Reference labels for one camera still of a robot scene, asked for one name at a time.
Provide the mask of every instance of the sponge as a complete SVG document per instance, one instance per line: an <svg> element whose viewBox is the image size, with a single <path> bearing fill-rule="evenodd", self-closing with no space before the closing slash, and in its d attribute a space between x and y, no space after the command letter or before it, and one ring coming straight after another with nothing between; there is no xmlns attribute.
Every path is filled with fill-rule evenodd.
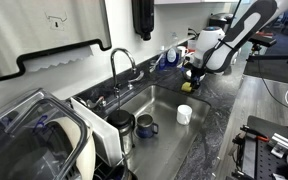
<svg viewBox="0 0 288 180"><path fill-rule="evenodd" d="M185 83L182 85L181 90L184 91L184 92L192 92L191 83L185 82Z"/></svg>

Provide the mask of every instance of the kitchen sink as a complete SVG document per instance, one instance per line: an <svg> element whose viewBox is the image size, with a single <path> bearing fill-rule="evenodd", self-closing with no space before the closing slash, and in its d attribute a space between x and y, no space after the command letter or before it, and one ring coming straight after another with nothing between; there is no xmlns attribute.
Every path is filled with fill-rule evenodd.
<svg viewBox="0 0 288 180"><path fill-rule="evenodd" d="M193 109L189 125L176 121L177 107ZM210 109L207 102L152 85L126 102L121 109L139 117L149 114L159 125L158 134L141 139L135 135L135 148L128 166L139 179L174 179Z"/></svg>

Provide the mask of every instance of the bottle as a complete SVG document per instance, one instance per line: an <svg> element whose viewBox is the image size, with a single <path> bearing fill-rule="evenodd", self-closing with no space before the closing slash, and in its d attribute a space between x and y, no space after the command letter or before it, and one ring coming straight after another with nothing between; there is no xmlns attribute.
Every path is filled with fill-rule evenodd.
<svg viewBox="0 0 288 180"><path fill-rule="evenodd" d="M161 46L160 55L162 55L162 57L161 57L160 62L158 64L159 70L163 70L166 66L166 55L165 55L164 50L165 50L164 46Z"/></svg>
<svg viewBox="0 0 288 180"><path fill-rule="evenodd" d="M167 52L167 65L174 67L177 65L179 58L180 58L178 49L176 48L178 44L177 34L173 32L171 38L172 38L172 45L171 45L171 48Z"/></svg>

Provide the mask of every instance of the white mug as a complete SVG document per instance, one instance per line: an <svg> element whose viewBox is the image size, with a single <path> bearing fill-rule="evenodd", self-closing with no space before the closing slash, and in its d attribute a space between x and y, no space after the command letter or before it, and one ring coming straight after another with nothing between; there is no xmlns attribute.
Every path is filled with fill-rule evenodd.
<svg viewBox="0 0 288 180"><path fill-rule="evenodd" d="M188 53L188 49L185 46L177 46L177 49L180 51L181 57L184 57Z"/></svg>
<svg viewBox="0 0 288 180"><path fill-rule="evenodd" d="M180 105L177 108L176 120L182 125L188 125L192 116L192 108L188 105Z"/></svg>

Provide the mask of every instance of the blue mug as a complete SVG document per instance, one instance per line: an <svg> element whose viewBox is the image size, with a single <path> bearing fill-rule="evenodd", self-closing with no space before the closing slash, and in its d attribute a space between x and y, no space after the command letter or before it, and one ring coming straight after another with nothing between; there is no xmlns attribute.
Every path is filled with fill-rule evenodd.
<svg viewBox="0 0 288 180"><path fill-rule="evenodd" d="M150 138L158 134L158 124L153 122L149 114L141 115L137 118L136 135L140 138Z"/></svg>

